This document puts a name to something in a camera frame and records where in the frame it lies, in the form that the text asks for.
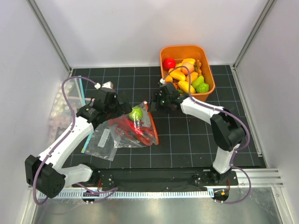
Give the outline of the red toy lobster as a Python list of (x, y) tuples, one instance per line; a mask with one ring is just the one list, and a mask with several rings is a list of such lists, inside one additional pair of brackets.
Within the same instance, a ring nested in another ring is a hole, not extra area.
[(146, 126), (143, 121), (132, 121), (128, 116), (109, 120), (111, 134), (116, 147), (147, 147), (157, 142), (154, 125)]

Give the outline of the orange zip clear bag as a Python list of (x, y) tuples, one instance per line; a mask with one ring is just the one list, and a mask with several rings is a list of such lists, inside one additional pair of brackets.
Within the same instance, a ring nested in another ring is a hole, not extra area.
[(108, 121), (115, 148), (136, 148), (158, 145), (159, 138), (148, 103), (143, 101), (131, 113)]

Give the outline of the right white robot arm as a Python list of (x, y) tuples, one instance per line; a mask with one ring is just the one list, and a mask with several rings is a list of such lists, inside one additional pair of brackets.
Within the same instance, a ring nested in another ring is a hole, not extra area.
[(233, 168), (237, 151), (250, 142), (250, 133), (245, 124), (229, 110), (199, 101), (191, 94), (179, 94), (172, 83), (160, 85), (153, 93), (149, 111), (176, 111), (196, 117), (211, 126), (217, 153), (213, 161), (210, 178), (216, 185), (223, 184)]

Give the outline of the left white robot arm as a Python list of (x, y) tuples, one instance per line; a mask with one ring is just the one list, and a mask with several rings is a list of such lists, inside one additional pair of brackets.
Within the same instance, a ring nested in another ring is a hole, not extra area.
[(117, 97), (111, 82), (95, 84), (92, 104), (73, 113), (70, 126), (45, 151), (25, 160), (26, 181), (47, 198), (56, 197), (64, 187), (85, 183), (89, 187), (99, 182), (98, 169), (88, 163), (64, 168), (74, 149), (102, 123), (132, 111), (124, 96)]

